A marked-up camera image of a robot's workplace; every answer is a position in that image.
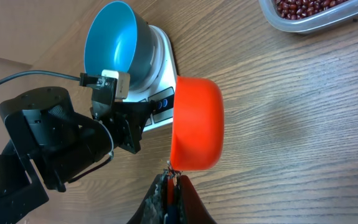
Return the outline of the white digital kitchen scale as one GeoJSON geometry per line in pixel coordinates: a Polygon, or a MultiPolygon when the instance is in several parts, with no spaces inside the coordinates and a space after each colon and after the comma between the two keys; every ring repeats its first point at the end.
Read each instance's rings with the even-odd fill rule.
{"type": "Polygon", "coordinates": [[[154,40],[154,58],[145,81],[139,88],[130,90],[125,102],[157,103],[157,110],[148,117],[144,130],[149,131],[172,123],[177,72],[170,40],[166,33],[149,26],[154,40]]]}

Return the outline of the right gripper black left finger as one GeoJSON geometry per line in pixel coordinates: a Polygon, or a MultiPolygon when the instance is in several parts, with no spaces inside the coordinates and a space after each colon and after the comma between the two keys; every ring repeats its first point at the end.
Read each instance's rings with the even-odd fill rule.
{"type": "Polygon", "coordinates": [[[164,223],[165,208],[164,197],[166,194],[168,170],[164,169],[158,174],[150,185],[143,201],[137,211],[128,220],[127,224],[162,224],[164,223]]]}

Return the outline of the orange scoop with blue handle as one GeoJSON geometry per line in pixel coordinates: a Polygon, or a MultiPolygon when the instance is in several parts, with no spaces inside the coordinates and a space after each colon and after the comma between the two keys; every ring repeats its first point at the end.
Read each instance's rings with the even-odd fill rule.
{"type": "Polygon", "coordinates": [[[185,171],[212,168],[224,143],[224,104],[216,83],[178,77],[173,104],[172,144],[166,192],[166,221],[179,223],[178,180],[185,171]]]}

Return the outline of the red adzuki beans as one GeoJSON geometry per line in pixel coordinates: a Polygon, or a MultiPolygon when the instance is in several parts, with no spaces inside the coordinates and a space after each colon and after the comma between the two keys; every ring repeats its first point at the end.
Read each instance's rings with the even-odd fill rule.
{"type": "Polygon", "coordinates": [[[311,17],[347,0],[274,0],[278,15],[287,20],[311,17]]]}

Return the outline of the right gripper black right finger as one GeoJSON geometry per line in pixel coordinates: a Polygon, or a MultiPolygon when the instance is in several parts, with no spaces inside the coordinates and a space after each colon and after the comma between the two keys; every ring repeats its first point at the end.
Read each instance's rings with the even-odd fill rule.
{"type": "Polygon", "coordinates": [[[179,223],[217,224],[207,211],[188,176],[180,176],[177,193],[179,223]]]}

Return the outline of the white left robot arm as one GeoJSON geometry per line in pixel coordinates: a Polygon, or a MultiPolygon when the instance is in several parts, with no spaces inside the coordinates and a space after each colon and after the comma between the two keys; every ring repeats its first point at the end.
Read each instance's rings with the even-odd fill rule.
{"type": "Polygon", "coordinates": [[[0,223],[16,223],[48,201],[47,190],[111,162],[114,149],[140,150],[155,102],[116,102],[99,120],[76,113],[68,91],[48,86],[0,104],[10,140],[0,154],[0,223]]]}

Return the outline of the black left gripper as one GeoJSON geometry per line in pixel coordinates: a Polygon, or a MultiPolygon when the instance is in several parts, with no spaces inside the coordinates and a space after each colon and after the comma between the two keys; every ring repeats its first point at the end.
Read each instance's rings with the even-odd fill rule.
{"type": "Polygon", "coordinates": [[[69,173],[79,174],[120,147],[132,154],[140,149],[146,120],[156,110],[155,102],[113,103],[104,115],[91,119],[69,112],[73,136],[69,140],[69,173]]]}

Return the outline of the teal plastic bowl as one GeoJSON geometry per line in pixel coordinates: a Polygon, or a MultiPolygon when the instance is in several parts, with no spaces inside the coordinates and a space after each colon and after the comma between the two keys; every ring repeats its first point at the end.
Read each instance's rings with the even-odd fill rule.
{"type": "Polygon", "coordinates": [[[125,2],[107,4],[94,18],[84,49],[84,68],[90,75],[103,70],[130,74],[130,88],[148,76],[154,42],[146,21],[125,2]]]}

